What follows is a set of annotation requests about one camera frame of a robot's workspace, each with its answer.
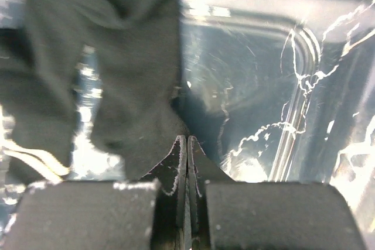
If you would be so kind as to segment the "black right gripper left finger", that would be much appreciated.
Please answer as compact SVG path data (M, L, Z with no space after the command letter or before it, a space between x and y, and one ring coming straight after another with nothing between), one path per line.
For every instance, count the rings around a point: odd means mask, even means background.
M186 137L177 136L168 155L140 178L140 181L157 179L161 184L156 199L151 249L185 248L186 146Z

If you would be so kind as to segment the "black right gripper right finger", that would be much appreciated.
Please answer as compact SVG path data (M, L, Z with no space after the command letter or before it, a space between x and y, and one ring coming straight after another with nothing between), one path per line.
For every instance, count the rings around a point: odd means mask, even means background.
M206 183L233 179L206 156L195 136L188 137L187 156L192 248L210 249Z

